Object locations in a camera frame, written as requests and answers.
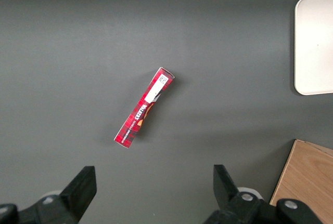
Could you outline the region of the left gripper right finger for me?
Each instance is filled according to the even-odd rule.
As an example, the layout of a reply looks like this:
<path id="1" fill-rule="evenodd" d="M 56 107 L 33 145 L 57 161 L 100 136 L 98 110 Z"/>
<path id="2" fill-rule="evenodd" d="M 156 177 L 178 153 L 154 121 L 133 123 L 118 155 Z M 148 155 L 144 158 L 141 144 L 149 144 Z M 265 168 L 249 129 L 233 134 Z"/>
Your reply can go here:
<path id="1" fill-rule="evenodd" d="M 219 206 L 205 223 L 320 223 L 305 203 L 280 199 L 272 206 L 250 191 L 240 191 L 224 165 L 213 167 L 213 191 Z"/>

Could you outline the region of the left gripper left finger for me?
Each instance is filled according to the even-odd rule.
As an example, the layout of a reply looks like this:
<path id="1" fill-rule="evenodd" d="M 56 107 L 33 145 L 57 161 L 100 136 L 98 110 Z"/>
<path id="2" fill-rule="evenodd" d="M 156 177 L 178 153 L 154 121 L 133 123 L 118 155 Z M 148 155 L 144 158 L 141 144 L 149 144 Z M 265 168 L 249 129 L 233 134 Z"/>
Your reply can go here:
<path id="1" fill-rule="evenodd" d="M 60 193 L 49 193 L 30 207 L 1 204 L 1 223 L 79 223 L 97 192 L 94 166 L 85 166 Z"/>

